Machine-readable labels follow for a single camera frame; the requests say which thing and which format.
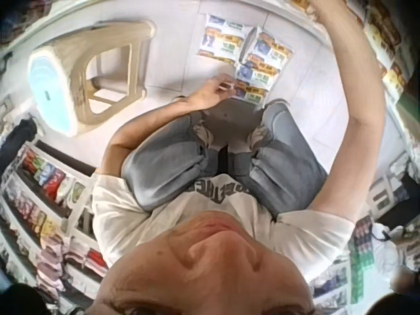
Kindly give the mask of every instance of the hand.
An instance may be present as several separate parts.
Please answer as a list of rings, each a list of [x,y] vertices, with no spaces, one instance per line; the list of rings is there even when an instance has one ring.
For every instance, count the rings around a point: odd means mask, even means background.
[[[225,91],[220,89],[222,83],[231,85],[232,88]],[[207,82],[196,92],[192,93],[187,99],[187,103],[193,110],[206,110],[216,106],[222,100],[234,96],[236,90],[234,88],[235,79],[228,74],[221,73]]]
[[[315,9],[318,20],[322,24],[327,18],[340,19],[343,16],[342,14],[348,15],[345,0],[309,0],[309,3]]]

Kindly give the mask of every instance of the fingers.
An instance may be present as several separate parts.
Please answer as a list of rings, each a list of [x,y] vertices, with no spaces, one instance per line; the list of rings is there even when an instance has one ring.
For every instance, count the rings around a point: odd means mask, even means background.
[[[220,91],[217,93],[217,95],[219,96],[220,100],[224,100],[226,98],[230,98],[232,96],[234,96],[236,94],[236,90],[235,88],[230,89],[230,90],[226,90],[226,91]]]
[[[221,83],[233,83],[235,84],[236,80],[231,75],[228,75],[227,73],[220,73],[219,75],[216,75],[215,77],[212,77],[208,84],[210,84],[214,89],[218,88]]]

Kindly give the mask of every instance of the beige plastic stool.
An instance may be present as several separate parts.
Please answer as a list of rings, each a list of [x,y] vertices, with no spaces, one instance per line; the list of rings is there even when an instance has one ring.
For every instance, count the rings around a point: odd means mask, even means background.
[[[140,55],[146,54],[155,27],[149,22],[112,22],[58,37],[34,51],[28,66],[28,81],[41,117],[52,129],[68,137],[90,131],[128,105],[146,97],[139,85]],[[114,102],[94,94],[99,90],[86,80],[89,62],[115,48],[130,48],[127,95]],[[109,104],[96,114],[89,100]]]

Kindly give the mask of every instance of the gray pants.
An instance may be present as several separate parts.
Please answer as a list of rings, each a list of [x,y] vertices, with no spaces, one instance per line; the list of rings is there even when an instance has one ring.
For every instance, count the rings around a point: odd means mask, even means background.
[[[174,120],[126,159],[122,177],[145,211],[174,200],[198,179],[217,174],[218,152],[206,148],[193,130],[200,121],[200,113]],[[266,109],[259,131],[252,152],[229,154],[228,174],[247,187],[273,218],[306,209],[327,173],[284,102]]]

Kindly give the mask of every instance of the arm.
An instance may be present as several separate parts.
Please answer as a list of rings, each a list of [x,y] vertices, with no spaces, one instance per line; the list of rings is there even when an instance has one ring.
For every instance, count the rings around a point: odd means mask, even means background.
[[[234,89],[220,90],[220,84],[233,83],[234,79],[220,74],[188,98],[138,116],[122,126],[106,148],[100,169],[101,175],[121,176],[121,166],[127,156],[144,142],[152,133],[176,118],[197,110],[205,110],[217,105],[220,101],[232,96]]]
[[[356,222],[375,175],[385,96],[379,67],[359,25],[341,0],[311,0],[328,31],[348,104],[343,143],[324,187],[310,206]]]

